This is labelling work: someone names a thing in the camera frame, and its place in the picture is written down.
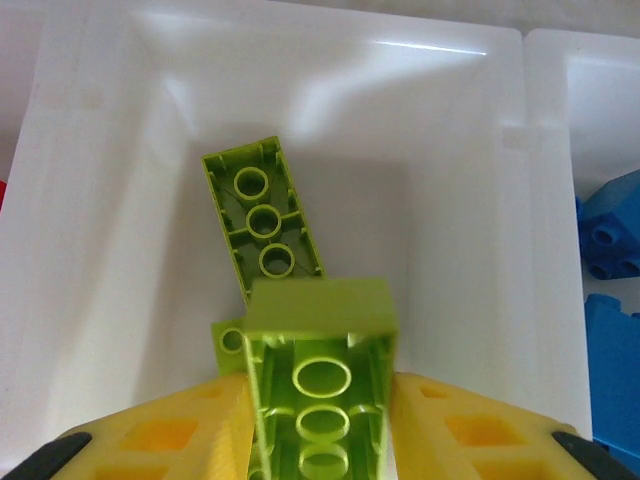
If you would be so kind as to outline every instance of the red object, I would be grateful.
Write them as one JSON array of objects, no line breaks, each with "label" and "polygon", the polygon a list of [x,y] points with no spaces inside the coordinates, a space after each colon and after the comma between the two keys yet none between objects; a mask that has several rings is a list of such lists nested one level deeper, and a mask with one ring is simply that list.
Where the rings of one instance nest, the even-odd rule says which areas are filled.
[{"label": "red object", "polygon": [[0,182],[0,208],[2,208],[2,201],[4,200],[4,191],[7,189],[7,184]]}]

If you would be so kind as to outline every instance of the rectangular hole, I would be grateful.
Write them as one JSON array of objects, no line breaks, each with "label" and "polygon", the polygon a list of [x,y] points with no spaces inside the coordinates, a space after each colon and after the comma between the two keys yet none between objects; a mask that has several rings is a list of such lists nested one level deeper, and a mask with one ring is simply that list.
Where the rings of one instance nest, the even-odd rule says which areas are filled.
[{"label": "rectangular hole", "polygon": [[291,375],[293,372],[293,343],[278,344],[273,353],[273,370],[270,383],[269,412],[279,415],[295,415],[297,392]]},{"label": "rectangular hole", "polygon": [[558,480],[546,464],[536,460],[486,460],[474,462],[482,480]]},{"label": "rectangular hole", "polygon": [[240,147],[221,156],[224,158],[224,162],[229,166],[233,165],[236,171],[249,165],[258,166],[263,161],[262,147],[260,144]]},{"label": "rectangular hole", "polygon": [[294,212],[300,208],[293,190],[287,191],[287,207],[289,208],[289,212]]},{"label": "rectangular hole", "polygon": [[282,231],[300,229],[303,227],[302,215],[300,212],[291,212],[282,218]]},{"label": "rectangular hole", "polygon": [[422,393],[425,398],[447,398],[446,393],[441,392],[440,390],[437,390],[429,385],[423,385],[422,387],[420,387],[420,393]]},{"label": "rectangular hole", "polygon": [[162,480],[169,467],[102,467],[95,480]]},{"label": "rectangular hole", "polygon": [[215,385],[203,392],[198,393],[198,398],[218,398],[220,395],[222,395],[222,392],[224,392],[224,389],[219,385]]},{"label": "rectangular hole", "polygon": [[369,420],[369,439],[376,454],[382,453],[382,416],[377,413],[367,415]]},{"label": "rectangular hole", "polygon": [[209,173],[215,176],[224,175],[227,170],[227,165],[220,155],[208,155],[204,157],[204,164]]},{"label": "rectangular hole", "polygon": [[192,419],[141,422],[129,431],[120,448],[141,452],[182,450],[197,427],[198,422]]},{"label": "rectangular hole", "polygon": [[445,422],[458,443],[465,447],[524,443],[504,420],[491,415],[456,415],[447,418]]},{"label": "rectangular hole", "polygon": [[375,408],[374,381],[371,378],[373,372],[369,365],[366,348],[359,347],[349,349],[349,366],[352,376],[347,396],[349,411],[364,412]]},{"label": "rectangular hole", "polygon": [[275,369],[275,352],[272,348],[264,346],[262,342],[253,342],[261,344],[264,348],[262,356],[262,364],[256,365],[256,378],[260,386],[260,410],[266,410],[271,403],[271,386],[273,380],[273,372]]},{"label": "rectangular hole", "polygon": [[243,228],[229,233],[229,243],[231,244],[231,248],[238,249],[253,244],[253,238],[249,230]]}]

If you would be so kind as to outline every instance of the round hole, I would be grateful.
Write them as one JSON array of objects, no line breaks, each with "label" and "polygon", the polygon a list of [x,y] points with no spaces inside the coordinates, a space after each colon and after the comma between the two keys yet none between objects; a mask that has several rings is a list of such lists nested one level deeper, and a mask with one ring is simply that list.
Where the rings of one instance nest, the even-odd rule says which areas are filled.
[{"label": "round hole", "polygon": [[239,353],[242,351],[242,332],[237,328],[229,328],[221,335],[220,345],[227,353]]},{"label": "round hole", "polygon": [[331,398],[349,388],[351,370],[333,358],[315,358],[298,365],[293,371],[293,383],[308,397]]},{"label": "round hole", "polygon": [[620,262],[620,268],[624,270],[627,275],[640,276],[640,265],[634,260],[622,260]]},{"label": "round hole", "polygon": [[601,265],[589,265],[589,273],[598,280],[608,280],[611,278],[611,272]]},{"label": "round hole", "polygon": [[293,271],[295,257],[289,247],[282,243],[267,245],[258,259],[260,270],[269,278],[283,278]]},{"label": "round hole", "polygon": [[349,457],[340,445],[314,444],[300,452],[298,468],[309,480],[336,480],[349,471]]},{"label": "round hole", "polygon": [[241,197],[252,200],[266,193],[269,181],[267,174],[259,168],[245,167],[236,174],[233,186]]},{"label": "round hole", "polygon": [[615,227],[610,225],[599,225],[591,233],[593,240],[603,247],[610,247],[618,241],[620,234]]},{"label": "round hole", "polygon": [[316,405],[303,410],[296,418],[296,430],[310,442],[332,443],[349,433],[349,417],[333,405]]},{"label": "round hole", "polygon": [[247,228],[254,237],[270,238],[281,226],[280,214],[271,205],[257,205],[247,214]]}]

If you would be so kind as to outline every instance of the blue lego brick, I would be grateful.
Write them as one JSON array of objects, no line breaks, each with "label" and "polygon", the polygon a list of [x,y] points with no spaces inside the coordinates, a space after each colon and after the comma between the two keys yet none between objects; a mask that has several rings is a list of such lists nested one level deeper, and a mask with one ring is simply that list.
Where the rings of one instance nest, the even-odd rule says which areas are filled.
[{"label": "blue lego brick", "polygon": [[618,460],[618,462],[623,464],[633,473],[640,476],[640,456],[634,455],[633,453],[629,453],[620,448],[616,448],[613,445],[607,445],[606,443],[599,441],[597,438],[594,440],[605,448],[609,452],[609,455]]},{"label": "blue lego brick", "polygon": [[640,276],[640,170],[576,198],[580,253],[601,280]]},{"label": "blue lego brick", "polygon": [[593,435],[640,456],[640,313],[592,294],[585,303]]}]

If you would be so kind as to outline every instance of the white storage box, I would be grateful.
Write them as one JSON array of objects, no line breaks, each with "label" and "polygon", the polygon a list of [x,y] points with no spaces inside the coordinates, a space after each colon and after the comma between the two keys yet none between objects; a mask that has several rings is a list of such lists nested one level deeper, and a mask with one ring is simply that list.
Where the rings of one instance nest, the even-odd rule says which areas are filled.
[{"label": "white storage box", "polygon": [[[531,111],[547,137],[535,162],[539,177],[534,181],[540,185],[539,197],[550,198],[547,205],[563,204],[538,204],[534,211],[539,222],[545,217],[547,241],[571,238],[577,246],[567,213],[573,208],[567,204],[571,185],[587,200],[609,180],[640,169],[640,41],[538,30],[525,43],[533,73]],[[553,183],[542,178],[550,176]],[[567,284],[575,284],[573,260],[560,257],[550,249],[548,264],[555,264],[555,275],[565,277]],[[562,273],[565,269],[570,275]],[[584,269],[583,284],[585,297],[606,293],[618,297],[625,312],[640,311],[640,278],[600,281]],[[575,294],[575,288],[569,292]],[[562,314],[572,315],[569,310]]]},{"label": "white storage box", "polygon": [[0,469],[217,374],[209,324],[244,304],[199,157],[270,135],[327,272],[391,283],[399,370],[590,434],[560,40],[245,1],[42,25],[0,217]]}]

